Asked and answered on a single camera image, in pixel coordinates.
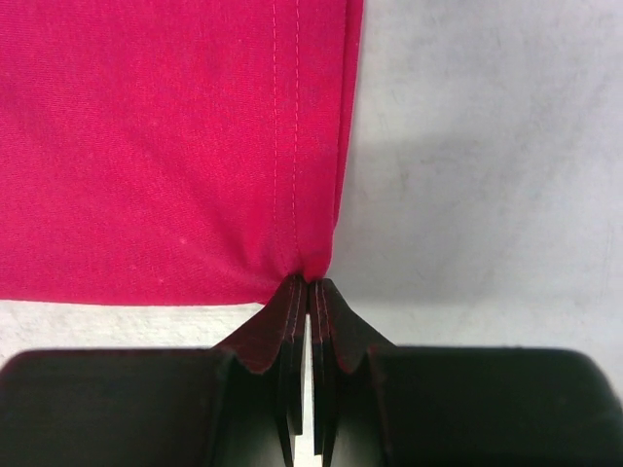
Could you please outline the red t-shirt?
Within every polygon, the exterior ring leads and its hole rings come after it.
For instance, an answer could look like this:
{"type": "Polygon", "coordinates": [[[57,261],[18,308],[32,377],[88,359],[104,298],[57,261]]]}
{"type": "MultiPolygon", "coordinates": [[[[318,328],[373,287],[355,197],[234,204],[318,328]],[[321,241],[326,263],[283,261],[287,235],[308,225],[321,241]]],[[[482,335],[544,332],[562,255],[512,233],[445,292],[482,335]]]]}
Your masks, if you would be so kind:
{"type": "Polygon", "coordinates": [[[5,1],[1,295],[261,303],[328,270],[359,1],[5,1]]]}

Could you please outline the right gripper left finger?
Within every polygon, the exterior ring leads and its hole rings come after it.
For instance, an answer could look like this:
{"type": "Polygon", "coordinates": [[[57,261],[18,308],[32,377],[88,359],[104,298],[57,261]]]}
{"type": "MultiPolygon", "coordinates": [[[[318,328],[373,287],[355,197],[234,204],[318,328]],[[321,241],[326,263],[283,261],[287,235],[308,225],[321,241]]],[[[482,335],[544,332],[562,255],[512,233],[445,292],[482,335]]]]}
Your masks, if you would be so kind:
{"type": "Polygon", "coordinates": [[[289,466],[307,283],[211,348],[39,349],[1,371],[5,466],[289,466]]]}

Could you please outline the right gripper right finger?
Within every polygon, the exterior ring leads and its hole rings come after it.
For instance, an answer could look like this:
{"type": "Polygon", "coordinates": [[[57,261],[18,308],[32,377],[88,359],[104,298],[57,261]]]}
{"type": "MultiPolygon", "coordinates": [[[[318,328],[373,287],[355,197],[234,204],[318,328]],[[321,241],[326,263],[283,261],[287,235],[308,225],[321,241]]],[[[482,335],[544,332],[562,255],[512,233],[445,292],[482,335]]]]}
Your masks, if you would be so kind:
{"type": "Polygon", "coordinates": [[[335,284],[309,287],[314,451],[325,466],[618,466],[622,405],[588,356],[397,345],[335,284]]]}

